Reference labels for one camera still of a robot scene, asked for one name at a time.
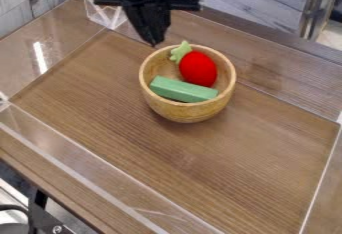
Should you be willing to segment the red plush strawberry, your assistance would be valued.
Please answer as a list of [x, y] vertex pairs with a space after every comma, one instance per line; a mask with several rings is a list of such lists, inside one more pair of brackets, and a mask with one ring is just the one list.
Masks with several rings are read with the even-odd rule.
[[185, 82], [204, 87], [213, 85], [217, 77], [215, 62], [204, 53], [193, 50], [187, 41], [171, 50], [169, 60], [177, 65]]

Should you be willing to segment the wooden bowl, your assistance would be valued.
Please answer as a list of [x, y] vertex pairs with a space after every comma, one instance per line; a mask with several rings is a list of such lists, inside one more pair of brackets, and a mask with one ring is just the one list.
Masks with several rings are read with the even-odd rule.
[[228, 104], [236, 71], [220, 52], [183, 41], [144, 59], [139, 83], [144, 100], [161, 117], [196, 123], [212, 118]]

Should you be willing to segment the green rectangular block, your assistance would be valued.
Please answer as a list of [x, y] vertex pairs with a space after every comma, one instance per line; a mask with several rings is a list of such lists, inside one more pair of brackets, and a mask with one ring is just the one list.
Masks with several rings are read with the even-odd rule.
[[184, 103], [197, 103], [213, 99], [219, 91], [175, 79], [156, 76], [149, 83], [149, 90], [167, 99]]

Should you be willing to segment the metal table leg background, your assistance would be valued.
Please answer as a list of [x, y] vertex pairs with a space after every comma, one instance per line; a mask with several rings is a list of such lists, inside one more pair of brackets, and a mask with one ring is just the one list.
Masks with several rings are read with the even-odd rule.
[[306, 0], [298, 35], [315, 41], [327, 23], [335, 0]]

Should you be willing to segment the clear acrylic corner bracket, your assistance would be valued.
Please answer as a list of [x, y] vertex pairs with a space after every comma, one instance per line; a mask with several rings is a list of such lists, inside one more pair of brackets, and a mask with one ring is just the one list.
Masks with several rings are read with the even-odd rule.
[[101, 7], [93, 3], [93, 0], [84, 0], [84, 7], [88, 19], [109, 30], [115, 30], [127, 21], [121, 7]]

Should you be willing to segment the clear acrylic tray wall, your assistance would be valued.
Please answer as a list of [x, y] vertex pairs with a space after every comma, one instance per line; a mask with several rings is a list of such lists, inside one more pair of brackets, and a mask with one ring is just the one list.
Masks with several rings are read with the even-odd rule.
[[2, 93], [0, 158], [105, 234], [223, 234]]

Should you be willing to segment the black table leg bracket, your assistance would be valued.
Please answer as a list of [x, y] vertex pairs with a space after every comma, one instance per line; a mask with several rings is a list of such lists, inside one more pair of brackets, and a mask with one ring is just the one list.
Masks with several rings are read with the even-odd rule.
[[0, 212], [18, 211], [26, 217], [26, 223], [0, 224], [0, 234], [76, 234], [66, 225], [46, 211], [48, 196], [37, 190], [29, 199], [28, 208], [16, 204], [0, 205]]

